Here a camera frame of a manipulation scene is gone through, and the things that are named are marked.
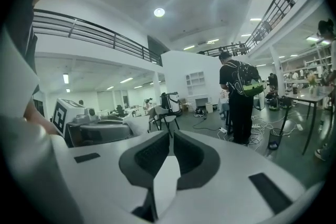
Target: table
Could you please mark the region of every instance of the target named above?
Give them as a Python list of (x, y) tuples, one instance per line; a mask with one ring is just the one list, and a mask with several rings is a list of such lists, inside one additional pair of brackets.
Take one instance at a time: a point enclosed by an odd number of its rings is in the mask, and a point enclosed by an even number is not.
[[(290, 93), (290, 94), (286, 95), (286, 97), (288, 97), (292, 100), (298, 100), (298, 101), (301, 101), (301, 102), (309, 103), (307, 119), (308, 119), (309, 112), (310, 112), (310, 106), (311, 106), (311, 104), (314, 104), (313, 119), (312, 119), (312, 122), (311, 122), (311, 125), (310, 125), (309, 135), (307, 137), (307, 141), (306, 141), (305, 147), (304, 147), (303, 152), (302, 152), (303, 155), (305, 154), (305, 152), (307, 150), (307, 147), (309, 145), (311, 135), (312, 135), (312, 132), (313, 132), (315, 117), (316, 117), (316, 110), (317, 110), (317, 103), (319, 101), (321, 101), (323, 98), (327, 97), (333, 90), (333, 87), (318, 87), (318, 88), (319, 88), (319, 94), (316, 97), (312, 96), (309, 93), (309, 88), (298, 89), (297, 94)], [(290, 109), (290, 107), (287, 107), (287, 109), (286, 109), (285, 118), (284, 118), (281, 130), (280, 130), (280, 135), (282, 134), (282, 132), (284, 130), (284, 126), (285, 126), (285, 123), (286, 123), (286, 120), (287, 120), (289, 109)]]

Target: black pants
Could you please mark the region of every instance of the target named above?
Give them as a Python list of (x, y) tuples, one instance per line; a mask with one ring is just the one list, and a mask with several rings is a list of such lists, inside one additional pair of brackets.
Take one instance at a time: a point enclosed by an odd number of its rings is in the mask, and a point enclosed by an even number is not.
[(253, 97), (242, 97), (233, 93), (229, 99), (229, 105), (234, 142), (238, 144), (247, 143), (251, 136)]

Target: gray floor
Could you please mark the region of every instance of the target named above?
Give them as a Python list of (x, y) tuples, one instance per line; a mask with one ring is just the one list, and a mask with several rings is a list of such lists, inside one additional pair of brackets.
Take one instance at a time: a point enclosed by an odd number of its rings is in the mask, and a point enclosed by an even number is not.
[[(276, 151), (269, 151), (267, 149), (270, 131), (269, 129), (265, 129), (265, 133), (262, 136), (260, 144), (250, 145), (249, 147), (251, 148), (251, 150), (256, 149), (259, 154), (264, 155), (265, 157), (269, 158), (270, 160), (290, 172), (292, 175), (294, 175), (294, 177), (300, 180), (308, 188), (325, 178), (331, 162), (323, 162), (314, 156), (314, 151), (321, 147), (323, 143), (325, 143), (323, 140), (327, 135), (328, 125), (330, 123), (329, 117), (327, 117), (324, 123), (324, 130), (321, 133), (318, 133), (322, 110), (317, 111), (313, 135), (311, 137), (306, 153), (302, 155), (302, 151), (308, 137), (312, 120), (312, 109), (310, 110), (310, 116), (306, 120), (307, 112), (308, 106), (303, 104), (297, 104), (291, 109), (290, 113), (292, 114), (289, 115), (291, 121), (286, 122), (284, 130), (290, 131), (296, 126), (296, 124), (301, 124), (303, 127), (303, 131), (299, 131), (296, 129), (292, 131), (290, 135), (283, 136), (280, 146)], [(266, 122), (271, 123), (280, 120), (285, 115), (285, 111), (270, 111), (266, 106), (266, 108), (264, 108), (262, 111), (254, 109), (253, 115), (259, 115)], [(221, 121), (219, 118), (218, 111), (214, 111), (214, 113), (208, 114), (205, 121), (203, 121), (203, 118), (195, 118), (193, 112), (186, 112), (177, 118), (177, 122), (181, 130), (200, 133), (217, 139), (219, 139), (217, 136), (218, 128), (220, 128), (223, 123), (223, 121)], [(211, 131), (208, 129), (194, 129), (193, 125), (197, 123), (200, 124), (195, 126), (195, 128), (209, 128), (216, 131)], [(258, 124), (261, 122), (260, 120), (254, 120), (253, 123)], [(281, 125), (282, 121), (272, 124), (273, 128), (281, 128)], [(175, 123), (171, 123), (170, 127), (171, 130), (177, 129)], [(222, 133), (219, 133), (219, 136), (221, 139), (223, 139)], [(173, 143), (171, 143), (170, 155), (173, 155)]]

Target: black rectangle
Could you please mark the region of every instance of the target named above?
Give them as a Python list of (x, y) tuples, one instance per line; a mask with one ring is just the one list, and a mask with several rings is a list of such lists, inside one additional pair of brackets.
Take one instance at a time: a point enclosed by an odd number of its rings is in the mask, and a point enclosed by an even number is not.
[(291, 200), (264, 173), (252, 175), (248, 178), (260, 192), (274, 214), (280, 213), (292, 204)]
[(75, 159), (76, 163), (82, 163), (82, 162), (86, 162), (86, 161), (89, 161), (91, 159), (95, 159), (95, 158), (98, 158), (98, 157), (100, 157), (100, 155), (98, 153), (90, 153), (90, 154), (87, 154), (87, 155), (74, 157), (74, 159)]

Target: railing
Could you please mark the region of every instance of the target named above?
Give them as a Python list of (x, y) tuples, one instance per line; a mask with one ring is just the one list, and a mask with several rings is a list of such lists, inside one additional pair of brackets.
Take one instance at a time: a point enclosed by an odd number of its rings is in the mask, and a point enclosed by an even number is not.
[(34, 9), (34, 32), (79, 39), (139, 57), (162, 66), (161, 56), (103, 26), (62, 13)]
[(297, 0), (273, 0), (251, 36), (245, 42), (251, 51), (258, 45), (294, 7)]
[(238, 43), (238, 44), (232, 44), (232, 45), (225, 46), (225, 47), (219, 47), (219, 48), (210, 49), (210, 50), (203, 50), (198, 53), (199, 54), (204, 53), (204, 55), (217, 57), (221, 54), (222, 51), (226, 51), (233, 56), (245, 55), (247, 54), (247, 47), (245, 43)]

